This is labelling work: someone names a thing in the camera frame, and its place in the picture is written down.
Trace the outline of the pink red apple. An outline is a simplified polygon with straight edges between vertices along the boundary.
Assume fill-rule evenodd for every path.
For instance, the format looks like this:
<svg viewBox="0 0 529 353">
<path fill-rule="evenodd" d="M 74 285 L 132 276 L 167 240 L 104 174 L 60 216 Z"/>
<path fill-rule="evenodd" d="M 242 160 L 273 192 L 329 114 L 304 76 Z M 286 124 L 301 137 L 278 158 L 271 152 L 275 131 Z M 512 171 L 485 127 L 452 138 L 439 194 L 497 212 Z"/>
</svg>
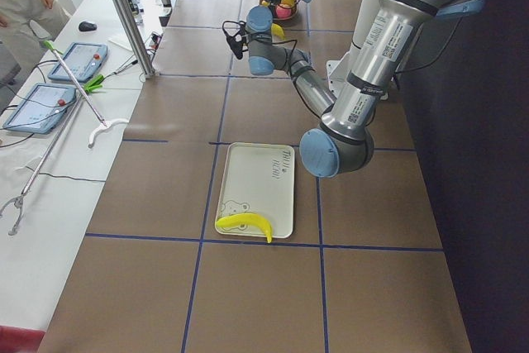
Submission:
<svg viewBox="0 0 529 353">
<path fill-rule="evenodd" d="M 275 7 L 275 16 L 279 20 L 289 19 L 293 15 L 293 9 L 286 7 L 284 4 L 279 4 Z"/>
</svg>

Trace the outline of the blue teach pendant far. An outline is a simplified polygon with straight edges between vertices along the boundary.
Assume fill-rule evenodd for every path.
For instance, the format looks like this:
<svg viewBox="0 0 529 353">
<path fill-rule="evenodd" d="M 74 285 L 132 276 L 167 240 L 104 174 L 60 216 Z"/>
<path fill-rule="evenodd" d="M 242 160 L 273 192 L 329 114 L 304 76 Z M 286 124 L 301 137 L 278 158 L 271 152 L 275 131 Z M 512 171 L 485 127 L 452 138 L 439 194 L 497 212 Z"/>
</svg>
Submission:
<svg viewBox="0 0 529 353">
<path fill-rule="evenodd" d="M 62 59 L 80 83 L 87 83 L 100 70 L 107 55 L 107 45 L 73 42 Z"/>
</svg>

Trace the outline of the woven wicker basket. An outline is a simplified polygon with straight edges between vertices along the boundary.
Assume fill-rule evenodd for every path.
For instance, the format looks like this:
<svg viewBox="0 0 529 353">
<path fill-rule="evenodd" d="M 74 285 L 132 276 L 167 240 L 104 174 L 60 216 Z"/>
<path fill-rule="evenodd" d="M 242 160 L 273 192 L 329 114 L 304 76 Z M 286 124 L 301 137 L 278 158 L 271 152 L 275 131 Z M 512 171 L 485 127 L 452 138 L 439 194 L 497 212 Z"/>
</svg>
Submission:
<svg viewBox="0 0 529 353">
<path fill-rule="evenodd" d="M 298 0 L 281 0 L 279 5 L 272 5 L 266 0 L 260 0 L 259 5 L 267 7 L 277 21 L 292 19 L 298 10 Z"/>
</svg>

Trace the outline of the long reacher grabber tool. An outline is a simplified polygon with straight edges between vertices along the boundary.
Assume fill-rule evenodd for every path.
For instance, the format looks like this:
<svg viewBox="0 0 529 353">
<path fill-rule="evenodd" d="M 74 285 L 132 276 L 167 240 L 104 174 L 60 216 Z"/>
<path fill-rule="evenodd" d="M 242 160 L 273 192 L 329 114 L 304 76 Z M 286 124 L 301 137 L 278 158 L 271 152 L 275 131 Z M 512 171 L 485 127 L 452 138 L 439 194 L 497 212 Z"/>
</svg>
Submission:
<svg viewBox="0 0 529 353">
<path fill-rule="evenodd" d="M 96 127 L 91 132 L 91 134 L 90 134 L 90 136 L 88 138 L 88 147 L 89 148 L 93 148 L 94 143 L 95 143 L 95 138 L 96 138 L 96 135 L 98 133 L 106 131 L 106 130 L 109 130 L 115 124 L 128 123 L 129 122 L 129 120 L 126 119 L 126 118 L 116 118 L 116 119 L 113 119 L 113 120 L 106 120 L 103 117 L 103 115 L 95 108 L 95 106 L 93 105 L 92 100 L 87 95 L 87 93 L 85 92 L 85 89 L 81 86 L 79 81 L 75 78 L 73 72 L 67 66 L 67 64 L 65 63 L 65 61 L 61 57 L 59 51 L 54 48 L 53 44 L 50 41 L 44 41 L 44 46 L 53 53 L 53 55 L 55 56 L 55 58 L 57 59 L 57 61 L 61 65 L 61 67 L 64 69 L 65 73 L 68 75 L 68 77 L 73 82 L 73 84 L 76 87 L 76 89 L 82 95 L 82 97 L 84 98 L 85 102 L 90 106 L 91 110 L 93 111 L 93 113 L 95 114 L 96 118 L 99 121 L 99 126 Z"/>
</svg>

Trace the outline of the white bear tray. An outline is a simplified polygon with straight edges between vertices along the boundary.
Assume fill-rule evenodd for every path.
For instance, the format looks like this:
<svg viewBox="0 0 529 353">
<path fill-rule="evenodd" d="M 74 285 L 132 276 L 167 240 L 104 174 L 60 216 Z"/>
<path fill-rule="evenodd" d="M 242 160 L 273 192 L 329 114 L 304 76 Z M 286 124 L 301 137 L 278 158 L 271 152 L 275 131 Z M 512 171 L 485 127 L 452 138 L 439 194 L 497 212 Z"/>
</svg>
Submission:
<svg viewBox="0 0 529 353">
<path fill-rule="evenodd" d="M 290 145 L 236 142 L 228 146 L 215 222 L 256 213 L 273 227 L 273 240 L 293 233 L 295 151 Z M 215 229 L 223 235 L 262 237 L 258 227 Z"/>
</svg>

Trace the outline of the blue teach pendant near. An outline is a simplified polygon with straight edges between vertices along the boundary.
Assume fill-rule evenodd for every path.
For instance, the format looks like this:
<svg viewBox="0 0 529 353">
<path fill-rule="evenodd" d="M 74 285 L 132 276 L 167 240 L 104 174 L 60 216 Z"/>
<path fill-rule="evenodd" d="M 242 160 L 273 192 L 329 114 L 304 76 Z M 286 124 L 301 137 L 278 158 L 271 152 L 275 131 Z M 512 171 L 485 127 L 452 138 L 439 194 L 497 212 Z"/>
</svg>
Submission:
<svg viewBox="0 0 529 353">
<path fill-rule="evenodd" d="M 37 83 L 3 123 L 8 131 L 47 134 L 76 103 L 76 88 L 58 83 Z"/>
</svg>

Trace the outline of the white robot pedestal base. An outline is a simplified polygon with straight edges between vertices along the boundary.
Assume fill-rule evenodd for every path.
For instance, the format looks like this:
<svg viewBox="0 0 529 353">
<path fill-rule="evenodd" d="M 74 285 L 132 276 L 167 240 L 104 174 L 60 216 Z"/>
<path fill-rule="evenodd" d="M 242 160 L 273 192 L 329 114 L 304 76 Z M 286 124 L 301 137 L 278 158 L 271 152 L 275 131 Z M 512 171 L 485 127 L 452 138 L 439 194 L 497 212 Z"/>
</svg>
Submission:
<svg viewBox="0 0 529 353">
<path fill-rule="evenodd" d="M 348 58 L 350 54 L 347 53 L 346 57 L 339 60 L 328 60 L 326 62 L 326 78 L 329 89 L 331 92 L 338 97 L 341 90 L 343 89 L 346 78 L 350 71 Z"/>
</svg>

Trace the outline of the black computer mouse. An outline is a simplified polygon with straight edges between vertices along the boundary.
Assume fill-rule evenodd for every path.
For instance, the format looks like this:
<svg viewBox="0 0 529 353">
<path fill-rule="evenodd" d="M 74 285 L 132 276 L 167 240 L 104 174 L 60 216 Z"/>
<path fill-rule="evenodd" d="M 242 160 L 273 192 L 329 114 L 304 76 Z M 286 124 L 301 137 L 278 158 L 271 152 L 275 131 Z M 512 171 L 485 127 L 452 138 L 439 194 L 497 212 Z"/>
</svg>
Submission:
<svg viewBox="0 0 529 353">
<path fill-rule="evenodd" d="M 78 29 L 80 32 L 96 31 L 97 28 L 97 24 L 90 21 L 81 21 L 78 25 Z"/>
</svg>

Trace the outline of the blue teach pendant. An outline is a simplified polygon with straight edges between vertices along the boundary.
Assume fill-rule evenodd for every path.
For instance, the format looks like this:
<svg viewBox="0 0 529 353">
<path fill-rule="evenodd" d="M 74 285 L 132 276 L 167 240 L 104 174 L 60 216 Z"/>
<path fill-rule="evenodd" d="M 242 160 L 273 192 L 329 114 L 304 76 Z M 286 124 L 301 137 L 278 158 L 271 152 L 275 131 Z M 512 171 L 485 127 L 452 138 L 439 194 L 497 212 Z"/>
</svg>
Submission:
<svg viewBox="0 0 529 353">
<path fill-rule="evenodd" d="M 73 42 L 62 59 L 80 83 L 87 83 L 100 70 L 107 55 L 107 45 Z"/>
<path fill-rule="evenodd" d="M 37 83 L 3 123 L 8 131 L 47 134 L 76 103 L 76 88 L 58 83 Z"/>
</svg>

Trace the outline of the aluminium frame post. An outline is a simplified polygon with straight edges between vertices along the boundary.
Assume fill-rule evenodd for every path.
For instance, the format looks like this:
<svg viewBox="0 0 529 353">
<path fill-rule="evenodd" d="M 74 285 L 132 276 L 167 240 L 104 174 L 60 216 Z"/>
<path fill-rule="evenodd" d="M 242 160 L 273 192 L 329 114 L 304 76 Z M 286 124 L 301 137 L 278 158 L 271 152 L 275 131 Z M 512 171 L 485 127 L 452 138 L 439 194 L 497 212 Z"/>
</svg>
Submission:
<svg viewBox="0 0 529 353">
<path fill-rule="evenodd" d="M 155 75 L 155 68 L 150 60 L 149 54 L 145 48 L 144 41 L 137 28 L 135 18 L 131 12 L 127 0 L 112 0 L 117 10 L 117 15 L 125 30 L 126 37 L 129 40 L 132 51 L 138 61 L 143 75 L 148 79 Z"/>
</svg>

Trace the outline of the person in white coat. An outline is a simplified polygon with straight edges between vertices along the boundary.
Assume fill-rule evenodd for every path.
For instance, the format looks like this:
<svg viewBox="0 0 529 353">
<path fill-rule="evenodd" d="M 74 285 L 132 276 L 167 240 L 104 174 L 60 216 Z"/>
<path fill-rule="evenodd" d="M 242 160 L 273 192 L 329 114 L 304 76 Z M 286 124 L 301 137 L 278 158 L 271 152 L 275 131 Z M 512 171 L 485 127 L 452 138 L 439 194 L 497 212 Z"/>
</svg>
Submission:
<svg viewBox="0 0 529 353">
<path fill-rule="evenodd" d="M 1 34 L 35 37 L 30 23 L 41 26 L 51 38 L 64 29 L 69 16 L 58 0 L 1 0 Z"/>
</svg>

